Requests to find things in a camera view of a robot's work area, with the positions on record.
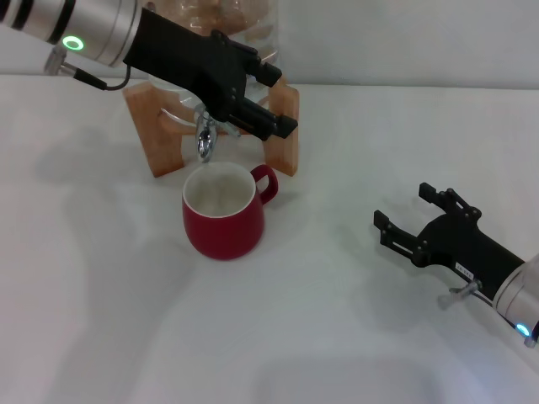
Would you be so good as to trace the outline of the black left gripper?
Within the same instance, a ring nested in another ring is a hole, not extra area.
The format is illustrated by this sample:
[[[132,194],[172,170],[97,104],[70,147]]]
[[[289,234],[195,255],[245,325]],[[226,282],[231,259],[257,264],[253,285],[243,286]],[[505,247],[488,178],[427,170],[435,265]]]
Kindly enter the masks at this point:
[[[281,69],[261,59],[253,47],[217,29],[202,36],[146,8],[124,63],[197,96],[216,120],[267,141],[286,139],[298,122],[276,115],[244,97],[247,75],[272,88]]]

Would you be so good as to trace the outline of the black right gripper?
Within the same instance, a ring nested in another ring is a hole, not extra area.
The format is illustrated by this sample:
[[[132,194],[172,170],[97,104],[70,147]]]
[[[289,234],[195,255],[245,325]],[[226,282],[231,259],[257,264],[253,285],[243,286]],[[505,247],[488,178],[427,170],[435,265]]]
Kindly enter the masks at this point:
[[[470,273],[463,278],[480,281],[481,292],[492,300],[524,261],[479,230],[481,210],[469,205],[454,189],[438,192],[430,184],[422,183],[419,197],[445,214],[427,224],[416,237],[376,210],[373,224],[380,231],[380,243],[418,268],[441,265],[457,271],[456,266],[461,265]]]

